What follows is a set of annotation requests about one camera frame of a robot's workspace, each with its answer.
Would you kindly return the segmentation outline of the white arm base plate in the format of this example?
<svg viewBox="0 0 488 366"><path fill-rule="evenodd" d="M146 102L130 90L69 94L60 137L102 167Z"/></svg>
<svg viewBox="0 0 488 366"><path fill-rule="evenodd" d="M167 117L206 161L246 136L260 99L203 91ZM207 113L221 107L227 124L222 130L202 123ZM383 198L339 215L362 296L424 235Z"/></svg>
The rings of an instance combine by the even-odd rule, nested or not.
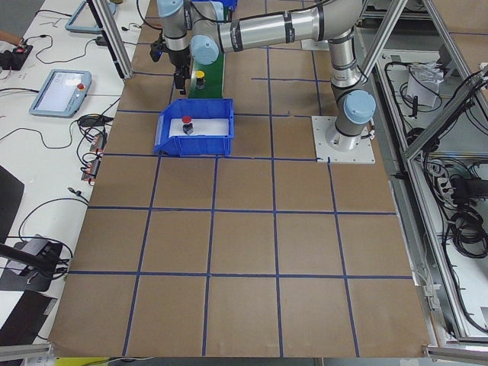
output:
<svg viewBox="0 0 488 366"><path fill-rule="evenodd" d="M317 162L338 164L374 164L374 152L366 127L358 136L341 135L335 116L312 116Z"/></svg>

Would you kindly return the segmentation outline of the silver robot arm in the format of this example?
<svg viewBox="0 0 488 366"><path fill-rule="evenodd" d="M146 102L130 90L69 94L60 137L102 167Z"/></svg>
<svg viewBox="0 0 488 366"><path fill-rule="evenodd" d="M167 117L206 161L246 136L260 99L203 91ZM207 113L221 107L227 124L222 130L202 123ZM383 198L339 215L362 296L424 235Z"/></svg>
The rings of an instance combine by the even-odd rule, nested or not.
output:
<svg viewBox="0 0 488 366"><path fill-rule="evenodd" d="M159 1L162 29L150 46L152 61L168 54L178 89L185 90L190 63L214 63L219 55L279 43L326 41L332 64L331 84L339 115L326 131L335 150L353 150L376 110L374 98L360 87L354 26L360 1L318 1L308 8L259 14L225 21L219 2Z"/></svg>

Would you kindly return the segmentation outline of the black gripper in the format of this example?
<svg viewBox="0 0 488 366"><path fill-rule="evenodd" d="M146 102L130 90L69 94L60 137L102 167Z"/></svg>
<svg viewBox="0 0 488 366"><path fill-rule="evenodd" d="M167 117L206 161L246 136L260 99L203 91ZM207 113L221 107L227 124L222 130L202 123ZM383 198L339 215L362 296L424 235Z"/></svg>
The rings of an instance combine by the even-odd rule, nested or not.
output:
<svg viewBox="0 0 488 366"><path fill-rule="evenodd" d="M191 57L189 47L182 50L171 50L166 42L163 32L160 32L158 39L150 45L150 57L154 63L157 63L163 53L168 54L171 64L175 67L173 73L175 88L183 95L186 95L188 80L191 77Z"/></svg>

